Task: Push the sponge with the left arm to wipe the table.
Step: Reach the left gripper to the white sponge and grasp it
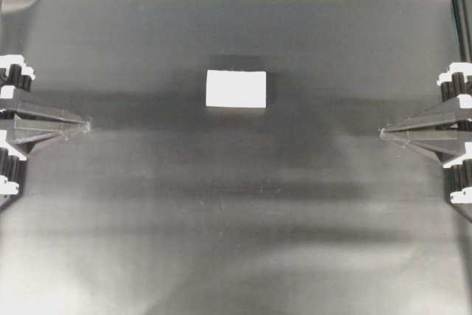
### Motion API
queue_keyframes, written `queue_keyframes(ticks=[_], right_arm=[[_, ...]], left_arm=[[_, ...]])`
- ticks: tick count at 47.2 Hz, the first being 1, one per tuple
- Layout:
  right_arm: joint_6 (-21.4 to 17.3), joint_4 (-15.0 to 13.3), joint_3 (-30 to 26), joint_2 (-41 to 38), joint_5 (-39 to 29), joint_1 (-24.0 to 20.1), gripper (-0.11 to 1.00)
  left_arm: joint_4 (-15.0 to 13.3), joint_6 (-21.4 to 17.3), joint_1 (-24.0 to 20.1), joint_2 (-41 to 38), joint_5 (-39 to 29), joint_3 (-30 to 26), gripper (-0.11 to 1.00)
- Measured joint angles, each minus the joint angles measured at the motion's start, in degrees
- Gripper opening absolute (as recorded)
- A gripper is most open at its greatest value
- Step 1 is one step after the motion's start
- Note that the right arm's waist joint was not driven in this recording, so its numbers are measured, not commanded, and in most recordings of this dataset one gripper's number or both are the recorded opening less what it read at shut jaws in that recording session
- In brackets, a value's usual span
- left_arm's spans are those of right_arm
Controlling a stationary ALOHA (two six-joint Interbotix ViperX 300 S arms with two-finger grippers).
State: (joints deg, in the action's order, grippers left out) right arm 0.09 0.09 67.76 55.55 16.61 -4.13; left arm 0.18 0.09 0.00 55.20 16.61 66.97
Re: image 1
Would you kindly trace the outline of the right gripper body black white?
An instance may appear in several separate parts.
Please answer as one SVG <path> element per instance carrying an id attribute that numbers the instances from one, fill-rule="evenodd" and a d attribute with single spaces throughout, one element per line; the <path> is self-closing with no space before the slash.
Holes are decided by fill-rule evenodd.
<path id="1" fill-rule="evenodd" d="M 442 101 L 458 99 L 459 118 L 451 127 L 456 131 L 465 132 L 464 142 L 459 144 L 463 152 L 452 158 L 443 167 L 451 175 L 450 202 L 452 204 L 471 203 L 471 63 L 451 63 L 448 70 L 439 75 L 437 85 L 440 87 Z"/>

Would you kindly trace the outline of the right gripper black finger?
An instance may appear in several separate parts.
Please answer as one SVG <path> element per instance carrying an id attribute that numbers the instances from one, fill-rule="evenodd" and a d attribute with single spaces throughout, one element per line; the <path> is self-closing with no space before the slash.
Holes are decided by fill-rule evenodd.
<path id="1" fill-rule="evenodd" d="M 381 138 L 439 163 L 463 163 L 471 159 L 471 132 L 458 130 L 414 129 L 381 130 Z"/>
<path id="2" fill-rule="evenodd" d="M 457 96 L 430 107 L 394 125 L 388 125 L 383 132 L 410 131 L 420 128 L 453 125 L 471 120 L 471 96 Z"/>

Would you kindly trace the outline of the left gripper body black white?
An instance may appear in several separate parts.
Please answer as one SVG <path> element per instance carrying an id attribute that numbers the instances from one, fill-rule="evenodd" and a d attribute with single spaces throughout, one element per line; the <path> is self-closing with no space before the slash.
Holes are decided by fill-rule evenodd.
<path id="1" fill-rule="evenodd" d="M 1 99 L 11 99 L 15 91 L 30 91 L 34 80 L 35 71 L 23 55 L 1 56 Z M 7 143 L 8 123 L 13 119 L 12 111 L 1 108 L 1 207 L 6 207 L 19 194 L 21 166 L 26 160 L 18 148 Z"/>

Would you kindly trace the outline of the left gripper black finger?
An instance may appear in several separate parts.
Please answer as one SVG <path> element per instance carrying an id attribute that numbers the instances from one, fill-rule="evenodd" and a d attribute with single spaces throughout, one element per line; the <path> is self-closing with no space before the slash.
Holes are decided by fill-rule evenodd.
<path id="1" fill-rule="evenodd" d="M 49 120 L 28 120 L 15 116 L 13 119 L 13 155 L 21 161 L 43 145 L 58 139 L 69 139 L 76 134 L 89 132 L 91 123 Z"/>
<path id="2" fill-rule="evenodd" d="M 63 108 L 55 108 L 25 100 L 1 99 L 1 110 L 11 111 L 18 115 L 31 116 L 40 120 L 60 121 L 75 124 L 85 124 L 86 121 L 77 114 Z"/>

